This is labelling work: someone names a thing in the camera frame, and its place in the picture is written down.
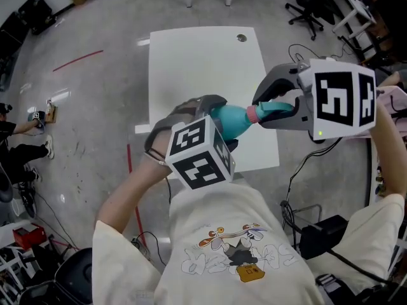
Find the black and white marker cube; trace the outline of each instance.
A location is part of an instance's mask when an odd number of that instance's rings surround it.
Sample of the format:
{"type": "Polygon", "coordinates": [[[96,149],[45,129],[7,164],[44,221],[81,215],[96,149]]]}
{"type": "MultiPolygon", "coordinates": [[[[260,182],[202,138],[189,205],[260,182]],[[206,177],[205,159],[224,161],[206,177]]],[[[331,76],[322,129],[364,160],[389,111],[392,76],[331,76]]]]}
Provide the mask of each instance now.
{"type": "Polygon", "coordinates": [[[333,59],[311,59],[310,65],[315,140],[351,136],[374,127],[374,71],[333,59]]]}
{"type": "Polygon", "coordinates": [[[235,161],[210,116],[172,127],[165,162],[192,190],[231,182],[235,170],[235,161]]]}

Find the teal spray bottle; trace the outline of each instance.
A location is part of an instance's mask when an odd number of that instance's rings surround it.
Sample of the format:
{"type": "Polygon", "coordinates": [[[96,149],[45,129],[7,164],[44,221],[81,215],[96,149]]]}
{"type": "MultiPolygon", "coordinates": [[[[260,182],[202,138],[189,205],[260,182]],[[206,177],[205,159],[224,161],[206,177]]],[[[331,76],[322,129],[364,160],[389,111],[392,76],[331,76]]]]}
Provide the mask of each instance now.
{"type": "Polygon", "coordinates": [[[225,141],[237,138],[243,134],[252,124],[275,112],[288,112],[293,106],[283,102],[260,102],[259,105],[251,105],[247,109],[235,105],[224,105],[213,109],[210,113],[212,119],[218,119],[222,123],[222,138],[225,141]]]}

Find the red line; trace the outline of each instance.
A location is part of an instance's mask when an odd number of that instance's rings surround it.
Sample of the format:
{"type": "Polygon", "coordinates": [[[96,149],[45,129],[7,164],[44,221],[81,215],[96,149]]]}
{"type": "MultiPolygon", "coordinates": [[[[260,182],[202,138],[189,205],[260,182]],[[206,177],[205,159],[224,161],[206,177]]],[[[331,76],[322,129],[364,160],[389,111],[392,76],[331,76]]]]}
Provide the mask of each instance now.
{"type": "Polygon", "coordinates": [[[63,64],[63,65],[61,65],[60,67],[57,67],[56,69],[52,70],[52,72],[55,72],[55,71],[57,71],[57,70],[59,70],[59,69],[65,67],[65,66],[67,66],[67,65],[69,65],[69,64],[73,64],[73,63],[76,62],[76,61],[82,60],[83,58],[87,58],[87,57],[90,57],[90,56],[92,56],[92,55],[95,55],[95,54],[98,54],[98,53],[102,53],[102,52],[103,52],[103,50],[86,54],[86,55],[84,55],[83,57],[76,58],[75,60],[69,61],[67,64],[63,64]]]}
{"type": "MultiPolygon", "coordinates": [[[[127,144],[127,164],[128,164],[128,172],[129,173],[133,172],[130,144],[127,144]]],[[[139,209],[137,207],[135,208],[135,218],[137,219],[137,224],[139,225],[139,231],[140,231],[140,233],[142,233],[143,230],[142,230],[142,224],[141,224],[141,219],[140,219],[140,213],[139,213],[139,209]]],[[[140,238],[141,238],[141,241],[144,244],[144,246],[147,247],[146,238],[144,237],[144,235],[141,235],[140,238]]]]}
{"type": "MultiPolygon", "coordinates": [[[[63,245],[63,246],[65,246],[65,247],[68,247],[68,244],[61,243],[60,241],[55,241],[54,239],[52,239],[52,243],[55,243],[55,244],[59,244],[59,245],[63,245]]],[[[74,250],[77,250],[77,251],[80,250],[80,248],[73,247],[72,245],[71,245],[71,248],[73,248],[74,250]]]]}

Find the cartoon character print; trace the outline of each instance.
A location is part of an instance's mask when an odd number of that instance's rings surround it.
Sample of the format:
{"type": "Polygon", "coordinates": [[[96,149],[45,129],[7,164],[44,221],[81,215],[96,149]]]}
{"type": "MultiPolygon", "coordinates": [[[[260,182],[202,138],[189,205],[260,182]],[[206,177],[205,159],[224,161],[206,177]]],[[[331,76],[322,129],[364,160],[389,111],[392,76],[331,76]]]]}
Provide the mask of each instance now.
{"type": "Polygon", "coordinates": [[[297,258],[283,244],[278,248],[272,244],[266,245],[260,253],[252,242],[263,239],[262,231],[266,229],[255,223],[244,225],[242,230],[236,233],[225,233],[223,227],[210,231],[209,237],[198,244],[199,249],[210,245],[213,251],[221,250],[222,254],[218,253],[206,259],[204,253],[196,256],[193,251],[186,249],[185,253],[189,259],[181,264],[181,270],[191,275],[202,275],[206,269],[208,273],[228,270],[232,275],[239,275],[242,282],[249,282],[264,277],[266,263],[272,269],[280,268],[280,255],[288,255],[283,261],[285,266],[290,266],[297,261],[297,258]],[[227,243],[227,239],[239,236],[241,237],[236,246],[227,243]]]}

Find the red tape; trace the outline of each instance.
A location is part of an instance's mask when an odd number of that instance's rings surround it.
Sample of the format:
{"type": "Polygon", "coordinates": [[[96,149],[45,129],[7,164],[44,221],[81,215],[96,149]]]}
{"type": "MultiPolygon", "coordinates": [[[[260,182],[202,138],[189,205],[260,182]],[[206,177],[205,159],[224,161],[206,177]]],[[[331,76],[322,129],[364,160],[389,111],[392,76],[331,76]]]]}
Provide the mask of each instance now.
{"type": "Polygon", "coordinates": [[[60,67],[57,67],[56,69],[52,70],[52,72],[55,72],[55,71],[57,71],[57,70],[59,70],[59,69],[61,69],[61,68],[63,68],[63,67],[66,67],[66,66],[69,65],[69,64],[73,64],[73,63],[76,62],[76,61],[82,60],[83,58],[91,57],[92,55],[95,55],[95,54],[98,54],[98,53],[102,53],[102,52],[103,52],[103,50],[86,54],[86,55],[84,55],[83,57],[76,58],[75,60],[69,61],[67,64],[63,64],[63,65],[61,65],[60,67]]]}

